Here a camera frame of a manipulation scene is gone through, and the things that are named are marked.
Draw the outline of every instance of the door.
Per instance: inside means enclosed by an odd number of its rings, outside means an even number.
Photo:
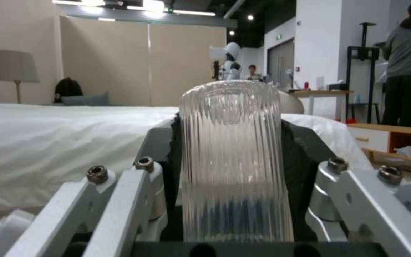
[[[290,40],[268,50],[268,74],[280,87],[291,87],[292,78],[287,70],[294,69],[294,41]]]

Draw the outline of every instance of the black ceiling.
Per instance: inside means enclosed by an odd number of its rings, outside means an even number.
[[[127,5],[142,6],[143,0],[104,0],[106,7],[125,9]],[[237,0],[163,0],[165,5],[178,10],[210,11],[223,17]],[[252,14],[253,21],[247,16]],[[227,34],[228,42],[242,47],[261,47],[264,34],[296,15],[296,0],[246,0],[231,16],[238,20],[235,35]]]

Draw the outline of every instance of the white robot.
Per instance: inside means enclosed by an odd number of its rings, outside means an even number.
[[[226,62],[220,67],[219,80],[238,80],[242,67],[235,60],[240,53],[240,46],[237,43],[231,42],[226,48]]]

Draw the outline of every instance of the clear glass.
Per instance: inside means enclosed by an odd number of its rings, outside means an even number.
[[[232,80],[182,97],[185,241],[292,241],[281,155],[280,96]]]

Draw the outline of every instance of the person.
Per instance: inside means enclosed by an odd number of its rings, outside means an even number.
[[[226,52],[226,61],[220,67],[219,71],[219,80],[238,80],[240,79],[240,73],[242,72],[242,67],[237,60],[239,53],[240,53],[240,46],[235,43],[231,42],[227,44],[225,48]]]
[[[409,18],[388,37],[383,56],[388,63],[383,124],[411,127],[411,5]]]
[[[250,65],[248,69],[250,70],[250,75],[246,78],[246,80],[263,81],[263,76],[256,73],[256,65]]]

